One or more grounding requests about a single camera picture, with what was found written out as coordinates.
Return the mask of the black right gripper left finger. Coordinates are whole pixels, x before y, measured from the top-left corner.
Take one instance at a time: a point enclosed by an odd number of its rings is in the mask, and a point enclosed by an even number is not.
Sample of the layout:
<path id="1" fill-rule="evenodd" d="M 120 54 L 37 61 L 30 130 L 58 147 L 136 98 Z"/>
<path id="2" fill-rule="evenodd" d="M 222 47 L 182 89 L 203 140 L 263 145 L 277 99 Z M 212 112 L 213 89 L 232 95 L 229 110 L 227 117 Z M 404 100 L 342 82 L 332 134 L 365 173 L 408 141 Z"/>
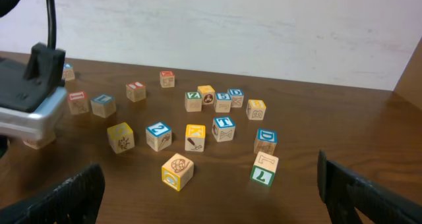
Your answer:
<path id="1" fill-rule="evenodd" d="M 105 190 L 95 163 L 61 184 L 1 209 L 2 223 L 95 223 Z"/>

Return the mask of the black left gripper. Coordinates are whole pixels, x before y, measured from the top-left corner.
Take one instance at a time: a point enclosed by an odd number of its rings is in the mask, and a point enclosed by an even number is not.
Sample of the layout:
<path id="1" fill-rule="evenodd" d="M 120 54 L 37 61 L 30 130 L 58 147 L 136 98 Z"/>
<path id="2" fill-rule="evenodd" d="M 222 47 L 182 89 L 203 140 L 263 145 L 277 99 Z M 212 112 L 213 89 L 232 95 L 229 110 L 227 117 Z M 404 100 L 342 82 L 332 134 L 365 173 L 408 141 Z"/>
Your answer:
<path id="1" fill-rule="evenodd" d="M 1 107 L 33 112 L 53 93 L 64 86 L 65 51 L 37 43 L 31 48 L 27 64 L 1 58 Z"/>

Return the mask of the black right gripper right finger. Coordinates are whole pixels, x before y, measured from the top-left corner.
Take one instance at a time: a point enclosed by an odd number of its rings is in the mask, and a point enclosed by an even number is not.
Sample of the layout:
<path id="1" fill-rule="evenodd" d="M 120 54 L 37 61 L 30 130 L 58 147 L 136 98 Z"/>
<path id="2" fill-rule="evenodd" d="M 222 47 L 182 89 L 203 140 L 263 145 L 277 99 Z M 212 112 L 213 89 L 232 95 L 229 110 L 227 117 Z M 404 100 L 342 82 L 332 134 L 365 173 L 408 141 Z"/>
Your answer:
<path id="1" fill-rule="evenodd" d="M 374 223 L 421 222 L 419 204 L 328 160 L 323 150 L 318 154 L 317 184 L 333 223 L 361 223 L 359 212 Z"/>

